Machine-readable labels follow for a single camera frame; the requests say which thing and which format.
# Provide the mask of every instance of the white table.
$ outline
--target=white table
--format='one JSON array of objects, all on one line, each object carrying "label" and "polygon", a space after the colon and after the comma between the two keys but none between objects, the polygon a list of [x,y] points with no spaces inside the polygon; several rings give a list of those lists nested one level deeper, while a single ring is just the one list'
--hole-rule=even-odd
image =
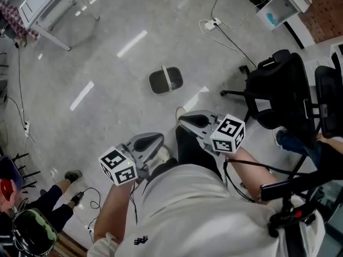
[{"label": "white table", "polygon": [[[39,16],[44,13],[44,11],[54,2],[55,0],[25,0],[20,8],[19,14],[21,19],[23,20],[24,26],[26,29],[34,29],[39,34],[45,36],[46,38],[53,41],[55,44],[59,45],[66,51],[71,50],[69,46],[62,43],[59,39],[48,33],[44,30],[41,26],[38,25],[37,19]],[[92,15],[96,20],[99,20],[100,17],[98,14],[95,13],[93,7],[89,3],[88,0],[82,0],[82,2],[87,6],[87,8],[91,11]]]}]

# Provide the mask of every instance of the logo on shirt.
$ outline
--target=logo on shirt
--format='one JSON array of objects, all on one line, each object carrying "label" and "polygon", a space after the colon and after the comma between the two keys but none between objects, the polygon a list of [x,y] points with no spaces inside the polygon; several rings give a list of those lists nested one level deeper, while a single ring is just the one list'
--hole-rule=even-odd
[{"label": "logo on shirt", "polygon": [[137,246],[139,244],[145,244],[146,241],[148,241],[148,236],[143,236],[143,238],[137,238],[137,240],[134,240],[133,244]]}]

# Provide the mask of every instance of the gray floor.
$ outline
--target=gray floor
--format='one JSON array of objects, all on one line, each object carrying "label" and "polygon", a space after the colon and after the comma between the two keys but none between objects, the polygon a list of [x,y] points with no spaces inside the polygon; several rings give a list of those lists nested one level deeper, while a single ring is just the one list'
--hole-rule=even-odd
[{"label": "gray floor", "polygon": [[[31,123],[31,137],[44,161],[43,164],[28,140],[28,170],[42,170],[36,177],[37,190],[29,189],[31,199],[38,195],[39,189],[48,189],[61,180],[67,170],[80,169],[84,178],[72,185],[66,198],[94,186],[101,192],[103,201],[111,183],[102,173],[98,157],[109,147],[144,132],[162,132],[167,145],[175,150],[173,130],[177,107],[187,104],[191,110],[208,109],[244,117],[247,111],[244,100],[222,98],[219,92],[222,89],[243,90],[245,76],[238,67],[249,65],[249,62],[237,52],[205,37],[198,26],[200,20],[210,18],[213,2],[97,0],[93,6],[100,13],[99,21],[94,20],[89,10],[76,16],[80,9],[77,4],[52,31],[72,47],[70,52],[43,37],[20,50],[25,118]],[[218,0],[214,15],[228,25],[236,26],[250,12],[238,29],[225,31],[255,63],[280,49],[298,49],[284,26],[268,31],[252,7],[248,0]],[[147,35],[118,58],[117,53],[143,30]],[[230,44],[220,32],[210,33]],[[0,41],[9,53],[9,96],[19,103],[18,50],[10,41]],[[178,67],[184,85],[174,92],[157,96],[150,89],[148,76],[161,65]],[[71,111],[71,103],[89,81],[93,81],[94,87]],[[11,155],[22,153],[26,138],[17,109],[9,101],[1,111],[8,130],[8,152]],[[247,134],[257,126],[250,121]],[[245,147],[261,162],[276,167],[290,168],[297,159],[275,146],[271,131],[262,127],[254,131]],[[65,227],[69,235],[86,247],[91,244],[86,226],[98,214],[98,210],[90,208],[89,202],[97,200],[96,197],[96,193],[89,191],[81,206],[76,208],[76,216]],[[128,231],[134,224],[130,205]]]}]

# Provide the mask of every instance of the black office chair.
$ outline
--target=black office chair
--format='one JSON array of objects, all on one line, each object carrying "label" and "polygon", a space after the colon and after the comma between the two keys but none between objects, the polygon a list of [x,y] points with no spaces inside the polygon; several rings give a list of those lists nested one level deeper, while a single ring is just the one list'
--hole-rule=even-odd
[{"label": "black office chair", "polygon": [[[269,130],[283,126],[308,147],[314,148],[316,132],[313,118],[316,116],[312,113],[314,106],[301,57],[288,50],[280,50],[247,74],[244,92],[223,90],[221,96],[244,96],[248,105],[245,122],[251,116]],[[271,109],[259,111],[256,99],[269,100]]]}]

